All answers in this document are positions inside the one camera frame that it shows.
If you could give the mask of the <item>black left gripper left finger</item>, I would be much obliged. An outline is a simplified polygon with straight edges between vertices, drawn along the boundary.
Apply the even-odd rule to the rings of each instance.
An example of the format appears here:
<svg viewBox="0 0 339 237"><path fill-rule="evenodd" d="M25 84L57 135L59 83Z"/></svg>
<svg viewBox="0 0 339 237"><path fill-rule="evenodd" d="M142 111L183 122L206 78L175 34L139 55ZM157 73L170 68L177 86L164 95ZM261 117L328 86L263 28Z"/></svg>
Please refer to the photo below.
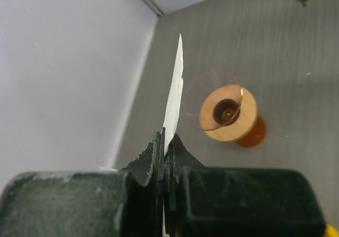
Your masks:
<svg viewBox="0 0 339 237"><path fill-rule="evenodd" d="M124 168L16 175L1 194L1 236L162 236L164 132Z"/></svg>

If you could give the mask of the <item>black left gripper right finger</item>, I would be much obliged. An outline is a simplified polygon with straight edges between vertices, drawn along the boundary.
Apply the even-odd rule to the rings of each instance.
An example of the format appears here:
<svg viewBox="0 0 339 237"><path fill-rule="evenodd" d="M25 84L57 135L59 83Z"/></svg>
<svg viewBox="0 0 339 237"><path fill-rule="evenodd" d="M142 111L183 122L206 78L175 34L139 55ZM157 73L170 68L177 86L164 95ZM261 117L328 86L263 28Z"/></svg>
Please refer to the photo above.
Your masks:
<svg viewBox="0 0 339 237"><path fill-rule="evenodd" d="M170 236L323 236L326 221L306 177L291 169L206 167L176 135L165 156Z"/></svg>

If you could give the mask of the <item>round wooden dripper stand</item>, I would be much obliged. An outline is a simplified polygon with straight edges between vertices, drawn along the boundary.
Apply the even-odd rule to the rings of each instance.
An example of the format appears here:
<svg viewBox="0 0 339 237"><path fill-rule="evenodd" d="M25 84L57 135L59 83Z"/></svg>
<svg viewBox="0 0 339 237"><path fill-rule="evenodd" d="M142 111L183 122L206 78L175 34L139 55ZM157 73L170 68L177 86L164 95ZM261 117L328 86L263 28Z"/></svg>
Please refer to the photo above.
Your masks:
<svg viewBox="0 0 339 237"><path fill-rule="evenodd" d="M213 113L223 100L239 101L233 116L226 125L215 121ZM220 87L212 92L202 103L199 113L200 129L207 136L222 142L236 142L243 138L254 126L258 117L258 106L249 90L236 85Z"/></svg>

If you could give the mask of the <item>clear glass dripper cone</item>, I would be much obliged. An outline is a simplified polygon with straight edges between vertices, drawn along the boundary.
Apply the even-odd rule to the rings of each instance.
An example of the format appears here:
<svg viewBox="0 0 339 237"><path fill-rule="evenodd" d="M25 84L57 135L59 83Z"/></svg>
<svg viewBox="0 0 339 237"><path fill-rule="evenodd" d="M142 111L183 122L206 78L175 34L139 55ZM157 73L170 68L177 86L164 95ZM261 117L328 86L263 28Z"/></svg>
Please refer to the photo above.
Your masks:
<svg viewBox="0 0 339 237"><path fill-rule="evenodd" d="M211 70L188 87L185 113L195 128L214 131L237 120L242 99L242 87L236 76L227 71Z"/></svg>

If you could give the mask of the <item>yellow plastic fruit tray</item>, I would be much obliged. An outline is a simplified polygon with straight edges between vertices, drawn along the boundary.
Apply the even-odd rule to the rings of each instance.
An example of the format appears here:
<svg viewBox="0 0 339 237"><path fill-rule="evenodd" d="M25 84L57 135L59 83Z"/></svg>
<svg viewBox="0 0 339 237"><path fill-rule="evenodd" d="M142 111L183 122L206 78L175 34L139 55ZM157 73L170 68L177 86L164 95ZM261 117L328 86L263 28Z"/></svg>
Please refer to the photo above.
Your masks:
<svg viewBox="0 0 339 237"><path fill-rule="evenodd" d="M327 224L324 237L339 237L339 231L332 225Z"/></svg>

